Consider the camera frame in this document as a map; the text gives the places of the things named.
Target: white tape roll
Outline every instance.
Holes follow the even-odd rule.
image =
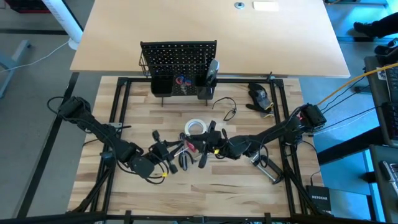
[[[202,121],[200,119],[191,119],[185,124],[185,128],[184,128],[185,134],[187,136],[190,135],[189,129],[192,126],[194,126],[194,125],[199,125],[199,126],[201,126],[203,128],[202,131],[201,131],[202,134],[207,131],[207,126],[206,126],[206,123],[204,121]]]

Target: white cable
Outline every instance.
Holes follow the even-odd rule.
[[[373,110],[368,111],[367,113],[365,113],[365,114],[363,114],[362,116],[356,118],[356,119],[353,120],[352,122],[346,123],[346,124],[344,124],[344,125],[341,125],[341,126],[338,126],[338,127],[336,127],[336,128],[332,128],[332,129],[329,129],[329,130],[326,130],[326,131],[322,131],[322,132],[320,132],[320,133],[314,133],[314,134],[312,134],[312,135],[316,136],[316,135],[323,134],[323,133],[326,133],[326,132],[329,132],[329,131],[332,131],[332,130],[335,130],[335,129],[338,129],[338,128],[345,127],[345,126],[347,126],[347,125],[349,125],[349,124],[352,124],[352,123],[354,123],[355,121],[357,121],[357,120],[363,118],[364,116],[366,116],[366,115],[369,114],[370,112],[373,112]]]
[[[58,49],[60,49],[61,47],[65,46],[67,43],[68,43],[68,41],[67,41],[66,43],[62,44],[61,46],[57,47],[55,50],[53,50],[53,51],[52,51],[51,53],[49,53],[47,56],[42,57],[42,58],[38,59],[38,60],[35,61],[35,62],[26,64],[26,65],[16,66],[16,67],[14,67],[14,68],[5,69],[5,70],[1,71],[0,73],[6,72],[6,71],[10,71],[10,70],[14,70],[14,69],[17,69],[17,68],[26,67],[26,66],[29,66],[29,65],[33,65],[33,64],[35,64],[35,63],[37,63],[37,62],[39,62],[39,61],[41,61],[41,60],[44,60],[44,59],[48,58],[48,57],[51,56],[54,52],[56,52]]]

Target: wooden desk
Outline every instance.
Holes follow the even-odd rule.
[[[93,114],[102,123],[109,120],[117,80],[117,77],[101,79]],[[303,104],[299,81],[284,81],[289,109],[294,110]],[[269,85],[264,87],[269,93]],[[228,122],[222,119],[231,109],[230,102],[221,101],[211,110],[212,102],[223,96],[234,98],[238,106],[236,116]],[[257,134],[275,124],[274,118],[262,119],[258,112],[248,110],[245,104],[249,102],[247,84],[219,83],[209,106],[195,96],[174,96],[165,98],[162,108],[160,98],[150,93],[150,83],[133,83],[124,122],[124,125],[132,125],[132,128],[123,131],[122,139],[134,141],[147,149],[154,143],[151,132],[157,129],[161,139],[176,141],[185,123],[192,118],[202,119],[207,124],[215,120],[216,129],[225,128],[229,137]],[[87,135],[86,141],[94,138],[93,135]],[[281,167],[279,143],[272,141],[267,147],[270,158]],[[83,148],[68,209],[75,208],[94,186],[102,148],[103,145],[98,141]],[[303,184],[308,185],[311,174],[319,171],[316,152],[311,146],[300,144],[297,154]],[[268,177],[249,163],[249,158],[243,156],[233,161],[209,156],[204,169],[199,169],[197,164],[189,165],[186,172],[179,169],[176,174],[170,174],[160,185],[148,184],[136,175],[116,169],[108,213],[124,214],[125,210],[132,210],[134,215],[261,217],[264,212],[270,212],[272,217],[289,217],[285,182],[272,185]],[[315,185],[322,185],[320,174],[314,175],[313,179]],[[300,211],[295,187],[293,192],[296,211]]]
[[[141,72],[140,41],[217,40],[220,73],[348,78],[323,1],[276,1],[96,0],[71,70]]]

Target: wooden tabletop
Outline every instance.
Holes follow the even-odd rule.
[[[350,76],[322,0],[96,0],[73,71],[140,72],[140,41],[217,40],[220,73]]]
[[[93,114],[102,123],[109,119],[117,79],[101,79]],[[303,104],[300,84],[296,79],[284,81],[291,112]],[[270,93],[269,85],[264,87]],[[232,97],[238,105],[236,116],[228,122],[223,121],[223,118],[232,107],[230,102],[221,101],[211,109],[212,102],[223,96]],[[123,131],[122,139],[133,141],[141,148],[147,149],[154,143],[151,132],[158,130],[161,139],[176,141],[185,123],[193,118],[202,119],[207,125],[212,119],[215,120],[216,130],[225,128],[228,137],[257,134],[275,125],[274,118],[260,118],[258,112],[245,107],[246,103],[251,103],[247,84],[218,84],[214,100],[209,101],[208,106],[195,96],[174,96],[165,98],[164,106],[161,107],[160,98],[155,98],[150,93],[150,83],[133,83],[124,122],[124,125],[131,125],[132,128]],[[86,141],[94,138],[93,135],[87,135]],[[279,143],[272,141],[267,147],[270,158],[282,167]],[[83,148],[68,209],[75,208],[94,186],[102,148],[103,144],[98,141]],[[317,154],[308,144],[300,144],[297,154],[303,184],[308,185],[310,176],[320,169]],[[197,165],[198,163],[190,164],[187,171],[179,169],[160,185],[149,184],[136,175],[116,169],[109,213],[124,214],[125,210],[132,210],[135,215],[261,217],[264,212],[270,212],[272,217],[289,217],[285,182],[272,185],[267,176],[249,163],[249,158],[242,156],[236,161],[219,160],[214,155],[209,155],[204,169],[198,168]],[[159,174],[160,169],[156,168],[155,173]],[[320,174],[314,175],[313,180],[315,185],[323,185]],[[295,187],[293,192],[295,208],[300,211]],[[103,195],[102,191],[100,203],[103,201]]]

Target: white paper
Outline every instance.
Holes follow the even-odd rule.
[[[253,2],[253,8],[258,11],[279,11],[279,4],[275,1]]]
[[[385,70],[378,71],[377,76],[379,77],[380,80],[387,80]]]

